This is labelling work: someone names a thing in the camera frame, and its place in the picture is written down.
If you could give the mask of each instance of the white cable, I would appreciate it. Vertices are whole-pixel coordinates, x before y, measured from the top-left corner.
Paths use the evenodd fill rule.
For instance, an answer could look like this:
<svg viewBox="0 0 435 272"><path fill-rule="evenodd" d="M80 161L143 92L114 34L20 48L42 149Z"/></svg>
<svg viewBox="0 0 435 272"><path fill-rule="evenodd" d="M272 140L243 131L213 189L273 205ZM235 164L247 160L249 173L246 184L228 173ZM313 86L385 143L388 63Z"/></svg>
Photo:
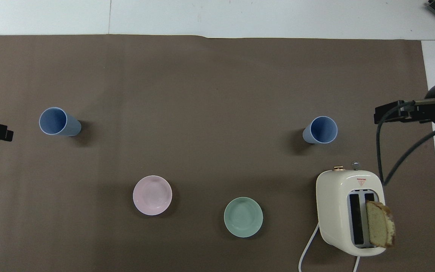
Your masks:
<svg viewBox="0 0 435 272"><path fill-rule="evenodd" d="M306 246L305 249L303 250L302 256L300 257L300 261L298 262L298 271L299 271L299 272L302 272L302 262L303 262L303 258L305 257L305 254L307 253L308 248L309 248L309 246L310 246L310 244L311 244L311 241L313 241L313 238L315 237L316 232L318 231L318 228L319 228L319 224L316 224L316 228L315 228L315 230L313 231L313 234L311 235L311 237L310 237L310 239L309 239L309 242L307 243L307 246Z"/></svg>
<svg viewBox="0 0 435 272"><path fill-rule="evenodd" d="M300 261L298 262L298 271L302 272L302 262L303 262L303 258L305 257L305 254L308 251L308 248L310 247L311 241L313 241L313 238L316 236L316 232L319 229L319 224L316 224L316 228L313 231L313 234L311 235L309 242L307 243L307 246L305 246L305 249L303 250L302 256L300 257ZM357 272L357 267L359 267L359 261L360 261L360 256L357 256L357 259L355 260L355 266L353 267L353 272Z"/></svg>
<svg viewBox="0 0 435 272"><path fill-rule="evenodd" d="M357 256L355 260L355 266L353 267L353 272L357 272L357 267L359 267L360 256Z"/></svg>

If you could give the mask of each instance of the white table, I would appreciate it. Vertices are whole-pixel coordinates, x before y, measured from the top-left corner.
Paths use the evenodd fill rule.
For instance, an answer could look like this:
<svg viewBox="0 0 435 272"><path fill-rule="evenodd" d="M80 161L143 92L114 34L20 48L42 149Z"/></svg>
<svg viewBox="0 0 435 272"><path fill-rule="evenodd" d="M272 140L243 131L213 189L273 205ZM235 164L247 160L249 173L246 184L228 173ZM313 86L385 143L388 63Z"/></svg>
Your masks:
<svg viewBox="0 0 435 272"><path fill-rule="evenodd" d="M110 33L422 40L430 88L435 85L435 16L426 9L426 2L0 0L0 35Z"/></svg>

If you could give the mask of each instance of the blue cup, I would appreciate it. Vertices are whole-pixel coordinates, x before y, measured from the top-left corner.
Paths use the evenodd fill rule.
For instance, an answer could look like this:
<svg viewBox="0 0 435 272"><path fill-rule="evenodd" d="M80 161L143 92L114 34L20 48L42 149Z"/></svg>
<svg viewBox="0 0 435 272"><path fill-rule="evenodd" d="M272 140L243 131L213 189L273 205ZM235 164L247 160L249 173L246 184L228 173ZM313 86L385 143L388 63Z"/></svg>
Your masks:
<svg viewBox="0 0 435 272"><path fill-rule="evenodd" d="M303 139L310 144L329 144L335 140L338 127L328 116L319 116L303 131Z"/></svg>
<svg viewBox="0 0 435 272"><path fill-rule="evenodd" d="M40 129L48 135L75 136L82 125L59 107L47 108L40 116Z"/></svg>

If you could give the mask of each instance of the white toaster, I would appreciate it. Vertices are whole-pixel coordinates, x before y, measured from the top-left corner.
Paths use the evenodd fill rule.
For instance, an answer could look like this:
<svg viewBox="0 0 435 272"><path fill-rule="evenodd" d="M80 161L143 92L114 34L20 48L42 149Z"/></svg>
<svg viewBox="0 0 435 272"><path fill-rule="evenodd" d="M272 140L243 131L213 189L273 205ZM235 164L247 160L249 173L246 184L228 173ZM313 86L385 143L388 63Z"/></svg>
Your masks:
<svg viewBox="0 0 435 272"><path fill-rule="evenodd" d="M372 172L334 167L316 179L316 209L322 238L351 255L385 251L370 243L366 200L385 205L380 179Z"/></svg>

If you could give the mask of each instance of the black cable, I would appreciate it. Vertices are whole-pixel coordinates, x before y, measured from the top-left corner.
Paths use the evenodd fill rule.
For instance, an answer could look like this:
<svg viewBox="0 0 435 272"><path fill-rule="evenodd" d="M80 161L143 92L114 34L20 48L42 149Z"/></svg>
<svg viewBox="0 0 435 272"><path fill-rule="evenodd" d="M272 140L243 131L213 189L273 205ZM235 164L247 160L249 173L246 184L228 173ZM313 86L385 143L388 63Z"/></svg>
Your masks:
<svg viewBox="0 0 435 272"><path fill-rule="evenodd" d="M380 129L382 128L382 124L385 122L385 119L387 119L392 113L394 113L396 110L400 109L401 107L405 107L408 105L414 105L416 102L414 100L398 104L397 106L391 108L388 110L380 119L377 125L377 133L376 133L376 147L377 147L377 164L378 164L378 177L380 178L380 182L384 184L384 174L382 173L382 158L380 156Z"/></svg>
<svg viewBox="0 0 435 272"><path fill-rule="evenodd" d="M388 184L388 182L390 181L390 179L392 178L392 176L394 175L395 171L397 171L397 168L399 168L399 166L401 165L402 162L404 162L404 160L407 158L407 156L409 156L414 150L416 150L416 148L418 148L421 144L425 143L427 140L429 140L430 138L435 136L435 131L432 131L431 133L429 133L428 135L422 137L419 141L417 141L417 143L415 143L413 146L411 146L401 157L400 159L395 163L395 165L392 167L392 170L390 171L390 173L387 175L387 178L384 181L384 186L386 186Z"/></svg>

